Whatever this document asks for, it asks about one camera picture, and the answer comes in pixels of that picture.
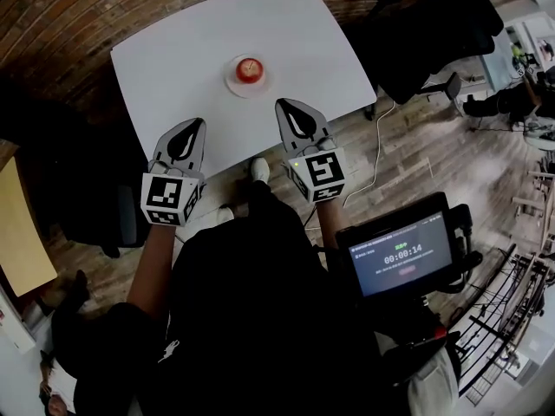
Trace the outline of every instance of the white table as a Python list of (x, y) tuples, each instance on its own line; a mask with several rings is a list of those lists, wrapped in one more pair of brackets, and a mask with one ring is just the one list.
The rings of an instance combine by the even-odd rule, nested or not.
[[(273, 83), (242, 99), (224, 83), (234, 57), (264, 58)], [(205, 176), (281, 141), (274, 105), (287, 97), (328, 120), (375, 102), (375, 93), (322, 0), (208, 0), (131, 36), (112, 59), (135, 131), (149, 159), (183, 120), (207, 123)]]

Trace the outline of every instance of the brick wall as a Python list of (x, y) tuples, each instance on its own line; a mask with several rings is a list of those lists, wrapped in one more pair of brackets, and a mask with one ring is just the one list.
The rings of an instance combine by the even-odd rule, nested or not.
[[(36, 95), (80, 110), (101, 112), (115, 103), (121, 106), (110, 49), (200, 1), (0, 0), (0, 69)], [(339, 22), (365, 14), (374, 3), (324, 1)]]

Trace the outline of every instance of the white plate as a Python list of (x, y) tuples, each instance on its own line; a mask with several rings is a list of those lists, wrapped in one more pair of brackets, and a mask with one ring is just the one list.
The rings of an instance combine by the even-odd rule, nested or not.
[[(264, 67), (262, 77), (256, 83), (243, 83), (237, 78), (237, 65), (239, 65), (239, 63), (246, 58), (258, 60)], [(251, 99), (265, 93), (268, 90), (271, 85), (271, 74), (268, 71), (266, 63), (259, 55), (242, 54), (227, 63), (224, 68), (224, 80), (226, 86), (232, 93), (238, 95), (239, 97), (243, 97), (244, 99)]]

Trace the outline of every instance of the hand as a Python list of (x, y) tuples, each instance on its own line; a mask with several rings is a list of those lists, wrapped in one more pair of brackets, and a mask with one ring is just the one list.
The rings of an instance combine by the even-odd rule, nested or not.
[(47, 395), (52, 393), (52, 388), (50, 388), (49, 383), (46, 380), (41, 382), (41, 391)]

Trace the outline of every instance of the power cord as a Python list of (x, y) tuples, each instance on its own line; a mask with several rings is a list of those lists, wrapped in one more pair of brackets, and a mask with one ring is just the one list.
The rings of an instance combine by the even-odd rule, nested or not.
[[(384, 114), (382, 114), (378, 120), (375, 122), (375, 130), (377, 132), (377, 141), (378, 141), (378, 153), (375, 156), (375, 164), (374, 164), (374, 179), (372, 180), (372, 182), (366, 186), (364, 186), (363, 188), (360, 188), (354, 192), (352, 192), (351, 194), (349, 194), (349, 196), (347, 196), (345, 198), (345, 200), (343, 201), (343, 208), (345, 207), (345, 205), (347, 204), (347, 202), (349, 202), (349, 199), (354, 196), (355, 194), (358, 194), (359, 192), (363, 192), (365, 190), (368, 190), (370, 187), (372, 187), (375, 184), (375, 179), (378, 175), (378, 160), (380, 159), (380, 153), (382, 151), (382, 140), (380, 138), (380, 120), (383, 119), (384, 117), (386, 117), (388, 114), (390, 114), (395, 108), (396, 108), (397, 104), (395, 103), (395, 101), (393, 101), (393, 106), (386, 111)], [(314, 215), (314, 211), (316, 211), (316, 206), (314, 206), (314, 208), (312, 209), (312, 212), (309, 215), (309, 218), (306, 220), (306, 222), (304, 222), (304, 229), (306, 231), (315, 231), (315, 230), (319, 230), (320, 227), (317, 226), (315, 228), (306, 228), (306, 225), (309, 223), (310, 219), (312, 218), (312, 216)]]
[(392, 106), (386, 113), (382, 114), (382, 115), (378, 118), (378, 120), (376, 121), (376, 123), (375, 123), (375, 130), (377, 131), (377, 136), (378, 136), (378, 137), (377, 137), (377, 140), (378, 140), (378, 153), (377, 153), (377, 155), (375, 156), (374, 179), (372, 180), (372, 183), (370, 183), (370, 184), (364, 186), (363, 188), (360, 188), (360, 189), (358, 189), (358, 190), (352, 192), (349, 196), (347, 196), (347, 197), (345, 198), (345, 200), (343, 201), (343, 208), (345, 207), (345, 205), (347, 204), (347, 202), (349, 202), (349, 199), (350, 199), (351, 197), (353, 197), (355, 194), (358, 194), (359, 192), (363, 192), (363, 191), (365, 191), (365, 190), (368, 190), (371, 186), (374, 185), (374, 183), (375, 183), (375, 178), (376, 178), (377, 175), (378, 175), (378, 160), (379, 160), (379, 158), (380, 158), (380, 152), (381, 152), (381, 150), (382, 150), (382, 141), (381, 141), (381, 139), (380, 139), (380, 120), (383, 119), (383, 118), (384, 118), (386, 115), (388, 115), (389, 113), (391, 113), (391, 111), (393, 111), (393, 110), (395, 109), (396, 106), (397, 106), (397, 104), (395, 103), (395, 101), (393, 101), (393, 106)]

